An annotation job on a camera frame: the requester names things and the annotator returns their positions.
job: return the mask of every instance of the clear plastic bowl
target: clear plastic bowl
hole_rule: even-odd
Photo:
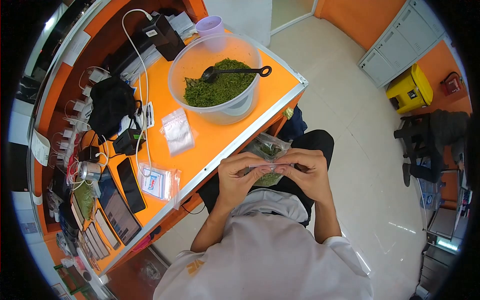
[[[185,77],[200,78],[206,68],[223,59],[244,62],[251,68],[261,68],[262,59],[258,49],[241,36],[219,33],[201,37],[185,47],[173,61],[168,72],[168,89],[175,101],[183,108],[193,111],[207,121],[226,125],[247,117],[258,102],[257,74],[249,87],[232,100],[220,105],[198,108],[187,104]]]

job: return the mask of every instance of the phone screen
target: phone screen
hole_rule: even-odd
[[[132,164],[127,157],[117,166],[117,171],[120,177],[120,183],[127,198],[128,206],[132,213],[136,214],[145,209],[145,203],[138,189],[137,179],[133,174]]]

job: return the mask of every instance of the gray metal locker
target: gray metal locker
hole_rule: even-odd
[[[359,66],[372,78],[377,86],[390,79],[396,73],[385,58],[375,49],[372,49]]]
[[[422,16],[437,37],[440,37],[445,32],[442,23],[425,1],[411,0],[410,5]]]
[[[382,40],[375,47],[397,70],[400,71],[405,66],[417,58],[417,53],[413,50],[408,41],[393,27],[390,27]]]
[[[395,21],[394,27],[407,39],[418,55],[437,40],[437,36],[430,26],[410,5],[407,5],[407,8]]]

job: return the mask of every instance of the black spoon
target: black spoon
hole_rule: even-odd
[[[217,74],[221,73],[258,73],[260,77],[267,77],[272,73],[272,67],[264,66],[261,69],[230,69],[230,70],[218,70],[214,66],[208,67],[202,74],[202,80],[211,84],[215,81]]]

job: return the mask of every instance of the yellow bucket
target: yellow bucket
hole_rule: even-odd
[[[428,106],[433,99],[432,87],[416,63],[392,80],[386,94],[398,114]]]

